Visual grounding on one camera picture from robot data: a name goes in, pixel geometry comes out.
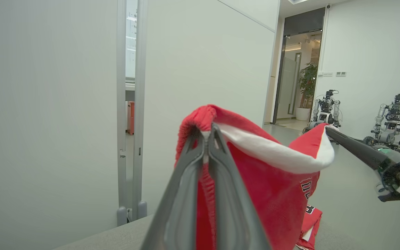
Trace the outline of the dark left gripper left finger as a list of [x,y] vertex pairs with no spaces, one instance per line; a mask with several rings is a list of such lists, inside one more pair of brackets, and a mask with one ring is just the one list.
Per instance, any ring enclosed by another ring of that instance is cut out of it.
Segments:
[[198,180],[205,139],[192,128],[140,250],[196,250]]

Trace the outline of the green potted plant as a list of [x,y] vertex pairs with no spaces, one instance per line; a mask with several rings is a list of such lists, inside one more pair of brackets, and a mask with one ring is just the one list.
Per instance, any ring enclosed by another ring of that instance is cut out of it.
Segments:
[[299,90],[301,93],[301,99],[299,107],[296,108],[297,120],[307,121],[310,118],[317,81],[317,73],[318,67],[312,62],[306,64],[306,67],[300,71],[301,78],[299,79]]

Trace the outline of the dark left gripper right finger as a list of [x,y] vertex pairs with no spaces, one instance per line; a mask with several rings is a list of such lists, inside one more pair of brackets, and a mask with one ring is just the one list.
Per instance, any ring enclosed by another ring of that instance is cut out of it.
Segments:
[[232,154],[217,124],[208,138],[209,173],[215,183],[216,250],[271,250]]

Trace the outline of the red cabinet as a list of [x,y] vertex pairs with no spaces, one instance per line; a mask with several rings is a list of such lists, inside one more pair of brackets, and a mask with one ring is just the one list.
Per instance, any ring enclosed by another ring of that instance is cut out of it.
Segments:
[[135,102],[127,101],[127,114],[126,114],[126,132],[129,135],[134,135],[134,120],[135,120]]

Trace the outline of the grey background robot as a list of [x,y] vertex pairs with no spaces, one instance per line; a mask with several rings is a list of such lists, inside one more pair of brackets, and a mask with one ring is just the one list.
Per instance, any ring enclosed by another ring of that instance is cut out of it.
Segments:
[[400,152],[400,94],[395,95],[394,101],[382,104],[375,118],[375,125],[371,133],[373,137],[367,136],[363,144],[375,148],[390,148]]

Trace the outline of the white humanoid robot near door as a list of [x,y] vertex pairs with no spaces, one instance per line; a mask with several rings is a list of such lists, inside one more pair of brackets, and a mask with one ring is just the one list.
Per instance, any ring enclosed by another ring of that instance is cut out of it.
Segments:
[[338,93],[338,90],[328,90],[324,98],[315,100],[315,105],[311,113],[311,120],[303,129],[303,134],[321,123],[333,125],[337,128],[341,127],[341,120],[339,118],[340,101],[333,98],[333,96]]

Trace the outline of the red white jersey shirt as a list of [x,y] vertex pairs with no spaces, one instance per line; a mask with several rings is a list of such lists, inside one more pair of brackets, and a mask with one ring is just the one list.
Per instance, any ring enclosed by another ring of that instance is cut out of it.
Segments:
[[326,134],[332,126],[320,124],[288,146],[251,120],[215,105],[201,106],[182,121],[176,160],[188,134],[197,128],[208,135],[216,123],[245,183],[273,250],[293,250],[299,237],[308,199],[320,171],[334,160]]

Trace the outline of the glass door dark frame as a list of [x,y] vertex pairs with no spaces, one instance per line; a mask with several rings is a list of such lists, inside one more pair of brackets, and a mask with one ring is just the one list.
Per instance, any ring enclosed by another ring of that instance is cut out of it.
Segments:
[[301,116],[307,104],[300,87],[301,72],[318,62],[324,24],[324,8],[319,8],[279,21],[279,41],[275,46],[275,76],[271,123]]

